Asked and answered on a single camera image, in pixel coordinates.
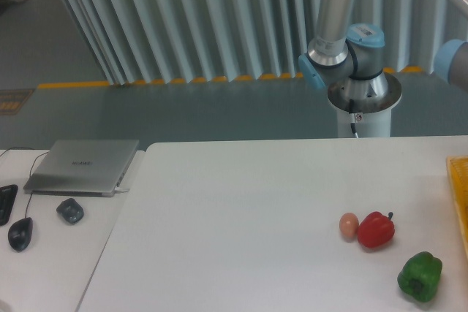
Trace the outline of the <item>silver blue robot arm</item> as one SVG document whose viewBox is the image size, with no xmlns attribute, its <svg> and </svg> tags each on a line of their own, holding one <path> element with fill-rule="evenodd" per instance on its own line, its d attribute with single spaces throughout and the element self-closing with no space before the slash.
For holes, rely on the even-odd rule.
<svg viewBox="0 0 468 312">
<path fill-rule="evenodd" d="M 467 15 L 467 0 L 449 1 Z M 327 88 L 346 77 L 373 79 L 383 70 L 382 64 L 377 64 L 377 56 L 382 55 L 385 46 L 384 33 L 370 23 L 351 24 L 354 3 L 355 0 L 320 0 L 314 37 L 298 58 L 303 77 L 314 88 Z M 455 57 L 464 45 L 467 42 L 452 40 L 442 46 L 442 63 L 437 64 L 442 65 L 444 78 L 451 78 L 450 69 L 455 67 Z M 367 62 L 359 58 L 356 48 L 369 51 L 370 64 L 377 64 L 377 68 L 361 73 Z"/>
</svg>

